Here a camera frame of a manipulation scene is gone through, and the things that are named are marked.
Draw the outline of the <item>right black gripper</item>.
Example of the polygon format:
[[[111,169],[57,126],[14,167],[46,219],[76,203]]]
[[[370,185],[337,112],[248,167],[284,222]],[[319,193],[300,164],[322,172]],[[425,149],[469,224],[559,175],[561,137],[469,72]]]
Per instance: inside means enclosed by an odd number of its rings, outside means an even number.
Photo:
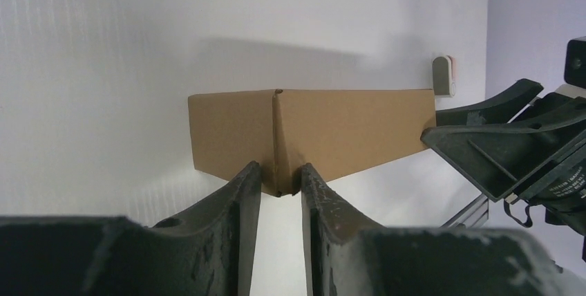
[[[542,205],[545,223],[585,234],[585,99],[548,94],[517,115],[543,89],[521,79],[485,101],[437,111],[437,127],[421,140],[491,200],[525,200],[525,221],[503,203],[522,227]]]

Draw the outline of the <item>brown cardboard box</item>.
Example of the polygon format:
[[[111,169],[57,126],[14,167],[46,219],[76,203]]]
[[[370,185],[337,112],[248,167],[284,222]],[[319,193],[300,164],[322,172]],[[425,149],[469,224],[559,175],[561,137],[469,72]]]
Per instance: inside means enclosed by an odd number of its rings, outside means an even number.
[[[308,163],[333,181],[419,153],[436,124],[429,89],[203,93],[188,112],[194,167],[229,180],[256,161],[272,196],[297,193]]]

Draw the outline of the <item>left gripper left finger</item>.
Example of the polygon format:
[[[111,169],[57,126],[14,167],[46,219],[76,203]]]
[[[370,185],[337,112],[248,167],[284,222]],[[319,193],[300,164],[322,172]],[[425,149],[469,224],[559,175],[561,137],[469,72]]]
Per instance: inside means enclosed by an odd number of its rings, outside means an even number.
[[[2,295],[248,295],[261,201],[250,162],[153,227],[124,216],[4,216]]]

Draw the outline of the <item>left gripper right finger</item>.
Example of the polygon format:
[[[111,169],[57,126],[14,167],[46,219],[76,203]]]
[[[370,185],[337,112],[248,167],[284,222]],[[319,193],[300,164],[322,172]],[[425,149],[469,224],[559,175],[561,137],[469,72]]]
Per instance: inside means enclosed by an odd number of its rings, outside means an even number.
[[[584,295],[528,233],[488,228],[388,228],[300,169],[309,295]]]

